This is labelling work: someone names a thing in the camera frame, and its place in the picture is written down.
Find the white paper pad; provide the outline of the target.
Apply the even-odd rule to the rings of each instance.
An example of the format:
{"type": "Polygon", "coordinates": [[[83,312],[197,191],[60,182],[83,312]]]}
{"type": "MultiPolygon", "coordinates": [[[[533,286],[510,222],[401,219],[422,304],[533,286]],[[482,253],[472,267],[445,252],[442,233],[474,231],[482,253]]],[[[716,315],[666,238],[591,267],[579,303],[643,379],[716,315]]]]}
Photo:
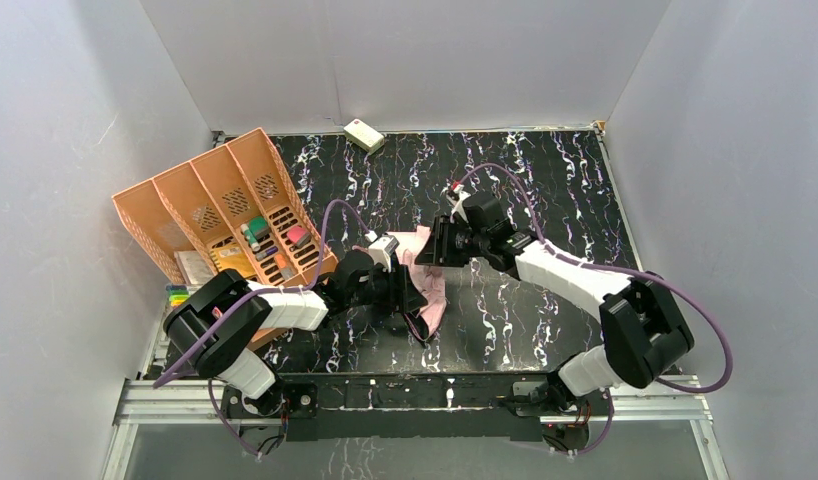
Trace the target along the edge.
{"type": "Polygon", "coordinates": [[[216,275],[197,251],[175,251],[174,260],[186,285],[203,285],[216,275]]]}

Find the aluminium frame rail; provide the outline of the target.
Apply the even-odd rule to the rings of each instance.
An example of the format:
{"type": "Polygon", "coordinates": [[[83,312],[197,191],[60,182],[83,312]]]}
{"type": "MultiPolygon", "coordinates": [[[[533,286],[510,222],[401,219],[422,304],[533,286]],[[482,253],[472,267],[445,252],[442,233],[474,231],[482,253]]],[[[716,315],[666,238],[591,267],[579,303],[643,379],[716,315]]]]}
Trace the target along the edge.
{"type": "Polygon", "coordinates": [[[547,293],[497,285],[451,300],[418,343],[399,318],[359,310],[265,347],[298,385],[289,437],[196,379],[155,389],[177,352],[162,331],[125,383],[107,479],[723,479],[706,400],[655,384],[591,395],[585,413],[497,406],[599,343],[598,323],[547,293]]]}

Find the black and pink folding umbrella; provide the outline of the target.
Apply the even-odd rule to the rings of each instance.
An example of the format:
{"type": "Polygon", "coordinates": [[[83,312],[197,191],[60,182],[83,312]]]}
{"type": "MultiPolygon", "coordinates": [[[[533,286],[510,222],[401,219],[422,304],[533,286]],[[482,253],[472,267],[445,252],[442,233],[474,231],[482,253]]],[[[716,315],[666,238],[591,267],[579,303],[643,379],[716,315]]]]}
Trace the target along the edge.
{"type": "Polygon", "coordinates": [[[408,267],[412,284],[426,300],[416,312],[404,315],[412,335],[420,342],[426,342],[439,329],[447,306],[443,270],[415,263],[430,238],[431,229],[418,225],[414,231],[392,231],[389,235],[398,241],[395,253],[399,263],[408,267]]]}

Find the yellow notebook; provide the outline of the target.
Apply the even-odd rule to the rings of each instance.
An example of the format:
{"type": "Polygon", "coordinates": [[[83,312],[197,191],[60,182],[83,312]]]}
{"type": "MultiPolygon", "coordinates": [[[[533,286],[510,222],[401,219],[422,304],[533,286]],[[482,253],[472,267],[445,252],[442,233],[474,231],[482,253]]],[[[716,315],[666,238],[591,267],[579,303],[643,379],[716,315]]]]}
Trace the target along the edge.
{"type": "Polygon", "coordinates": [[[231,269],[245,279],[253,279],[257,276],[248,257],[235,242],[210,248],[209,257],[219,272],[231,269]]]}

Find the colourful marker set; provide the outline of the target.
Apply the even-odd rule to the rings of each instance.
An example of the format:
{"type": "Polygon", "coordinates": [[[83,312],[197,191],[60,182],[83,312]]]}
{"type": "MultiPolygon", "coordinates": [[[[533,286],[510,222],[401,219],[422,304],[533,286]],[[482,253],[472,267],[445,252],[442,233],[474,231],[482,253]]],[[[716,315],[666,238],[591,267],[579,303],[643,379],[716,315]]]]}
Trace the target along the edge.
{"type": "Polygon", "coordinates": [[[183,304],[191,296],[191,291],[186,285],[170,284],[165,287],[165,291],[171,308],[183,304]]]}

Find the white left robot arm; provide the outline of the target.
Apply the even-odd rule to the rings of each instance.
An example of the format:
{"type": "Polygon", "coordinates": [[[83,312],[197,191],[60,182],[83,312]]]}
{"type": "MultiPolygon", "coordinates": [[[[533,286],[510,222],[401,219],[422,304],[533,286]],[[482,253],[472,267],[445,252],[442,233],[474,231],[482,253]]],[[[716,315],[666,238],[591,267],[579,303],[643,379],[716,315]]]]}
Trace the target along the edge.
{"type": "Polygon", "coordinates": [[[154,385],[194,374],[220,379],[245,396],[260,399],[278,376],[249,348],[258,331],[315,331],[332,316],[376,306],[402,314],[410,329],[420,334],[427,330],[420,316],[427,304],[408,266],[397,260],[384,266],[360,250],[347,254],[312,286],[267,286],[226,269],[165,318],[164,332],[180,357],[154,385]]]}

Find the orange plastic desk organizer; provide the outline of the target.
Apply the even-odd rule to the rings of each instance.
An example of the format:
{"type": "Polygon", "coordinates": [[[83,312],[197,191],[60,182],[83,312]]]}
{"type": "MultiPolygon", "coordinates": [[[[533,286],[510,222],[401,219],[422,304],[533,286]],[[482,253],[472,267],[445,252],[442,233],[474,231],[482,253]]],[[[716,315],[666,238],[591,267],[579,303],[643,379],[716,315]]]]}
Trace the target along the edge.
{"type": "Polygon", "coordinates": [[[137,243],[174,284],[184,284],[175,251],[197,251],[217,273],[209,249],[237,243],[257,280],[269,286],[303,286],[335,270],[336,255],[320,247],[279,151],[261,128],[142,181],[112,198],[137,243]],[[251,250],[239,226],[262,216],[270,236],[251,250]],[[311,241],[295,248],[285,233],[304,227],[311,241]]]}

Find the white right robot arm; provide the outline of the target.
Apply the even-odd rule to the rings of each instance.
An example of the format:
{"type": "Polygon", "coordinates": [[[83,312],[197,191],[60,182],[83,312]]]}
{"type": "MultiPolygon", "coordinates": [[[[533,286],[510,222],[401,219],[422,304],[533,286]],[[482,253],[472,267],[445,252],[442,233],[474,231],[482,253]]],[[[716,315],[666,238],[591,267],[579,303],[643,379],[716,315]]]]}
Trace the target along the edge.
{"type": "Polygon", "coordinates": [[[456,268],[482,258],[496,271],[550,290],[601,327],[601,345],[578,353],[552,372],[549,388],[570,399],[626,383],[644,388],[694,346],[669,289],[639,273],[593,270],[565,252],[550,252],[538,235],[516,228],[490,193],[454,188],[452,210],[434,221],[420,262],[456,268]]]}

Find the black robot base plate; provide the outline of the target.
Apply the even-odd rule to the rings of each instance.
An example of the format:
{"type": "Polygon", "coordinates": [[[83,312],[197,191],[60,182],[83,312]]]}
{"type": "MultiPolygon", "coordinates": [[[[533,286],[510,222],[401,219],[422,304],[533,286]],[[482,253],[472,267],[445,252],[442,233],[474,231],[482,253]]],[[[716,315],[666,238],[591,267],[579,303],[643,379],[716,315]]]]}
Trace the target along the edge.
{"type": "Polygon", "coordinates": [[[226,419],[289,426],[291,442],[497,437],[585,446],[609,411],[605,395],[570,399],[548,379],[546,372],[290,373],[260,400],[230,386],[218,398],[226,419]]]}

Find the white small box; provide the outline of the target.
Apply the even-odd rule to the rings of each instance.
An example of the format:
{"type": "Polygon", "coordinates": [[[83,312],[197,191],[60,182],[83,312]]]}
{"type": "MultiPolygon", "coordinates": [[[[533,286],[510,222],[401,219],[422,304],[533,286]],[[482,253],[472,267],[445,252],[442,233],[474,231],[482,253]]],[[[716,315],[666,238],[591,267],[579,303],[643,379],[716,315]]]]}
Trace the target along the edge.
{"type": "Polygon", "coordinates": [[[364,121],[354,119],[343,127],[345,137],[366,153],[374,153],[383,147],[385,135],[364,121]]]}

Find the pink eraser block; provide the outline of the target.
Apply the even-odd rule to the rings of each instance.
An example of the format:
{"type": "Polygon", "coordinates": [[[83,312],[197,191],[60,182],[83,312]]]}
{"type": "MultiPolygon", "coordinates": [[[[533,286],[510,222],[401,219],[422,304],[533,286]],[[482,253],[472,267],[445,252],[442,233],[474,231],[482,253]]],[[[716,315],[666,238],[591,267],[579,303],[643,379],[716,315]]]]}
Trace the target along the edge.
{"type": "Polygon", "coordinates": [[[285,236],[295,248],[302,248],[311,241],[311,234],[309,231],[299,225],[291,227],[285,233],[285,236]]]}

